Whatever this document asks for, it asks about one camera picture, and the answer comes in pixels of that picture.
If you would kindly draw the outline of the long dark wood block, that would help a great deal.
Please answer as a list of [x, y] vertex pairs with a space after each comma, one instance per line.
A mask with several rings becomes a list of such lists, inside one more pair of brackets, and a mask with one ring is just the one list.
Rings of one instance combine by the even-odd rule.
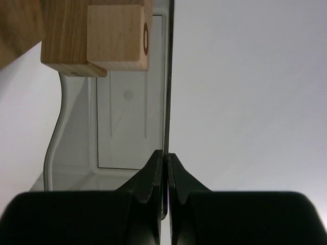
[[106, 77], [107, 71], [87, 61], [87, 10], [92, 1], [42, 1], [46, 35], [41, 63], [71, 77]]

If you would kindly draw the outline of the grey translucent plastic bin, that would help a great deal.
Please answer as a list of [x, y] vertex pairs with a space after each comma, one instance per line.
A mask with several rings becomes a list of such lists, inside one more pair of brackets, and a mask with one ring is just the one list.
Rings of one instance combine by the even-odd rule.
[[59, 116], [32, 191], [114, 190], [168, 151], [174, 1], [152, 1], [149, 69], [71, 77], [58, 71]]

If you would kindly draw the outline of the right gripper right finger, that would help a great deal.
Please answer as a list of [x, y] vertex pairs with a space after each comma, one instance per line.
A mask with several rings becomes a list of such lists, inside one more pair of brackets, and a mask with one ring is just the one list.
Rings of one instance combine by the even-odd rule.
[[212, 191], [171, 154], [172, 244], [326, 244], [311, 201], [292, 191]]

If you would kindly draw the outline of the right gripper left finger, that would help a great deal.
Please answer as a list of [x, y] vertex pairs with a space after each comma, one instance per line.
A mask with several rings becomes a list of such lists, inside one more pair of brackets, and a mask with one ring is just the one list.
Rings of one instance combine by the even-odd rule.
[[17, 195], [1, 217], [1, 244], [159, 244], [162, 152], [116, 190]]

